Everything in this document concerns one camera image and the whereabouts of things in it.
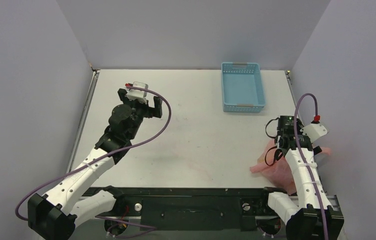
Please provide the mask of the pink plastic bag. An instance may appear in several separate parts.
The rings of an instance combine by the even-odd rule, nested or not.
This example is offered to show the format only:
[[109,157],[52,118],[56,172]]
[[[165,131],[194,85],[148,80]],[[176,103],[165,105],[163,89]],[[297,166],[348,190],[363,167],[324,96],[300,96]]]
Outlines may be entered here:
[[284,189],[289,195],[294,195],[297,193],[297,184],[294,181],[293,174],[285,157],[276,161],[272,166],[267,165],[265,162],[265,160],[267,160],[269,164],[273,162],[276,149],[271,148],[274,146],[274,140],[269,140],[263,153],[257,159],[257,164],[251,166],[249,170],[252,174],[261,174],[275,187]]

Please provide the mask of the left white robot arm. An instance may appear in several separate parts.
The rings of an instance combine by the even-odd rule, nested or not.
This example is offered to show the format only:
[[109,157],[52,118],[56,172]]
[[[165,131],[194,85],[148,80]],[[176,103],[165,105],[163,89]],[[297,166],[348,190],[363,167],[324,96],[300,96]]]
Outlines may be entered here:
[[[153,107],[146,94],[153,94]],[[45,240],[67,240],[75,229],[97,215],[110,212],[119,215],[125,201],[109,190],[101,190],[81,200],[81,196],[106,171],[115,166],[129,149],[139,147],[157,138],[161,129],[151,138],[137,144],[135,138],[145,118],[161,118],[162,104],[168,101],[160,94],[133,84],[118,90],[121,104],[114,107],[103,135],[87,157],[73,171],[52,180],[57,185],[43,195],[33,192],[28,200],[27,222],[30,229]]]

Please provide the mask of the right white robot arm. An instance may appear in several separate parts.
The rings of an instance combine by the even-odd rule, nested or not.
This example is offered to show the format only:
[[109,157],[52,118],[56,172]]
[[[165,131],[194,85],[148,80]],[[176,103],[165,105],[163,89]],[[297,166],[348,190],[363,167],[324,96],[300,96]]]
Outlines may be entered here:
[[276,156],[285,157],[289,165],[297,202],[280,190],[271,190],[258,199],[258,207],[265,214],[277,213],[285,224],[288,240],[335,240],[344,224],[341,210],[324,192],[314,159],[320,147],[312,143],[328,134],[319,119],[315,116],[306,126],[294,116],[281,115],[277,119]]

